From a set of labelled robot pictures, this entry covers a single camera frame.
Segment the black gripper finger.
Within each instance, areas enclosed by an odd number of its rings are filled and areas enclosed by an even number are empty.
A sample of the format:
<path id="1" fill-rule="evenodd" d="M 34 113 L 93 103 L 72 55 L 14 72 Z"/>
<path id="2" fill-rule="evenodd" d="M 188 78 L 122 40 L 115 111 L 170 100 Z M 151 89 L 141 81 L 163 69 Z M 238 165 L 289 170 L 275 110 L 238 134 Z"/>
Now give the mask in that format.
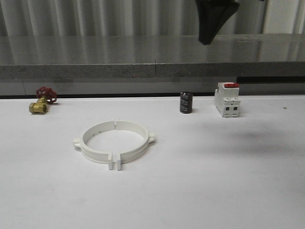
<path id="1" fill-rule="evenodd" d="M 222 26 L 239 9 L 234 0 L 196 0 L 199 18 L 199 41 L 210 45 Z"/>

